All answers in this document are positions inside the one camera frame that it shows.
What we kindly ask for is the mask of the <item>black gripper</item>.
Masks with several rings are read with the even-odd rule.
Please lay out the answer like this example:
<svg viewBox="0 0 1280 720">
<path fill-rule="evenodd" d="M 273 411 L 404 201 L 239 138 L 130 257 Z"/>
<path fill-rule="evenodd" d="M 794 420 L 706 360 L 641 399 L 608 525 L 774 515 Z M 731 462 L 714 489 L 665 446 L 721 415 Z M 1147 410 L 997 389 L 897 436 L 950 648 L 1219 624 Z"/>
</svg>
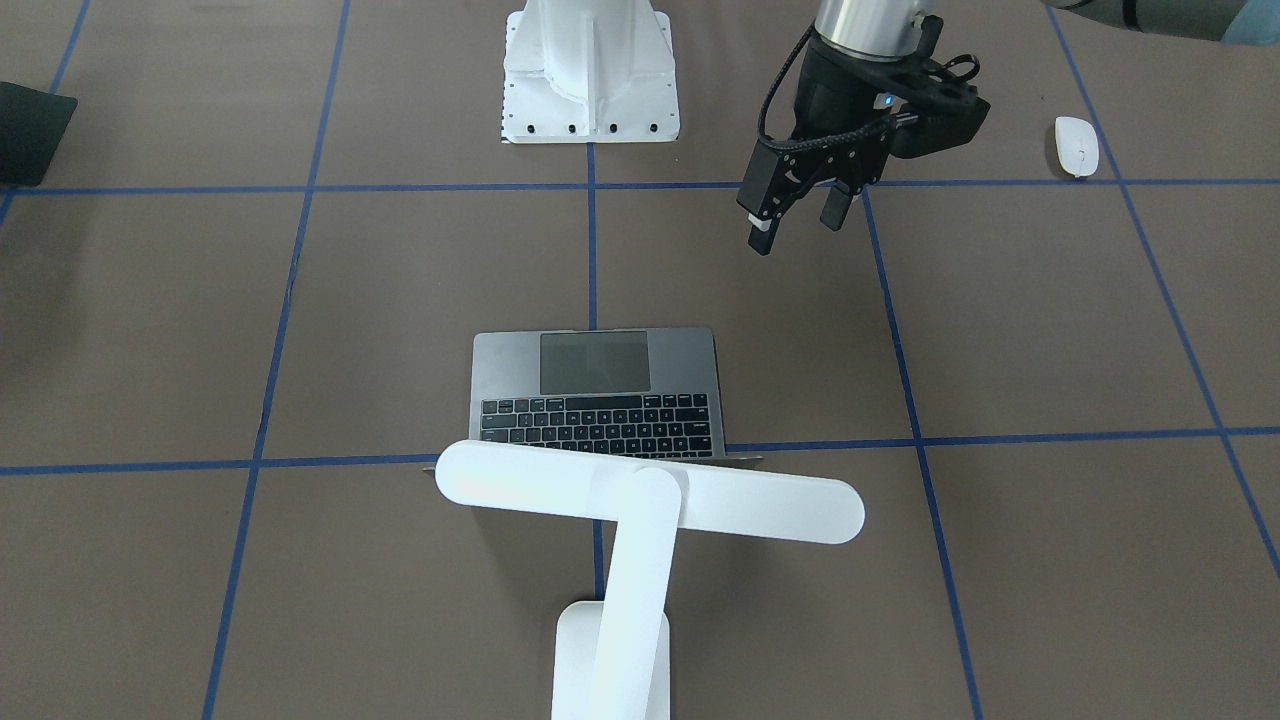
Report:
<svg viewBox="0 0 1280 720">
<path fill-rule="evenodd" d="M 776 76 L 756 119 L 756 141 L 739 188 L 748 213 L 748 245 L 760 256 L 774 247 L 791 206 L 823 183 L 832 184 L 820 224 L 841 231 L 852 202 L 881 181 L 897 126 L 893 114 L 910 104 L 959 113 L 980 97 L 973 83 L 980 61 L 963 54 L 946 63 L 924 44 L 906 56 L 879 63 L 856 59 L 826 40 L 803 40 Z M 776 138 L 765 128 L 771 104 L 795 60 L 803 61 L 794 99 L 794 128 Z"/>
</svg>

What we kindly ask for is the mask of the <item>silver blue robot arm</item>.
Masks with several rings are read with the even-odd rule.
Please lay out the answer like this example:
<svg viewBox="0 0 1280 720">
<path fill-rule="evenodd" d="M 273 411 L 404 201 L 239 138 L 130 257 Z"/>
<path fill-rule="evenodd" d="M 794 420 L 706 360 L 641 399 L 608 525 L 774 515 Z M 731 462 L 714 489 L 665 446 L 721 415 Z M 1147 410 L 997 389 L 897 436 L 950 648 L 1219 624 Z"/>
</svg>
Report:
<svg viewBox="0 0 1280 720">
<path fill-rule="evenodd" d="M 1277 44 L 1277 1 L 1041 3 L 1137 33 Z M 980 63 L 972 54 L 946 63 L 933 58 L 945 27 L 934 4 L 820 1 L 765 95 L 739 188 L 755 252 L 771 252 L 785 214 L 815 186 L 832 181 L 820 222 L 840 231 L 854 199 L 879 182 L 890 156 L 923 158 L 973 141 L 991 108 L 972 82 Z M 771 104 L 801 54 L 795 126 L 787 138 L 776 138 L 765 128 Z M 1060 117 L 1053 141 L 1069 177 L 1096 172 L 1100 140 L 1092 124 Z"/>
</svg>

